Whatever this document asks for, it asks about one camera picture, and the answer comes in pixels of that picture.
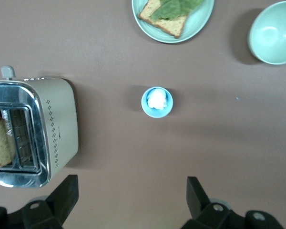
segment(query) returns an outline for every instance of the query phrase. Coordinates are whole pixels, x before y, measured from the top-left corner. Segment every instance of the toaster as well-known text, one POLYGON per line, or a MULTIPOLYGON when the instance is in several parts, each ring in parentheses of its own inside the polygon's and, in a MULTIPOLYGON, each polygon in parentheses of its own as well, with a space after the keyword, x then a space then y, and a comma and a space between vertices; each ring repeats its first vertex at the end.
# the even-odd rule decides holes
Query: toaster
POLYGON ((1 68, 0 115, 12 162, 0 167, 0 185, 42 187, 78 151, 74 93, 61 78, 14 80, 11 66, 1 68))

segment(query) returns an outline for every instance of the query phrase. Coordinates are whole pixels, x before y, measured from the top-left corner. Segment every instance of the turquoise plate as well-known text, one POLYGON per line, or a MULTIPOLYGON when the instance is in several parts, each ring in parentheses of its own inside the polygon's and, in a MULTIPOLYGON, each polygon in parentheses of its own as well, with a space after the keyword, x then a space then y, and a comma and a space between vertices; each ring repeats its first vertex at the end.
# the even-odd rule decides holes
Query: turquoise plate
POLYGON ((151 38, 163 43, 178 43, 195 36, 209 20, 215 0, 204 0, 187 18, 181 36, 176 39, 162 30, 140 20, 139 13, 142 11, 147 0, 132 0, 133 14, 139 27, 151 38))

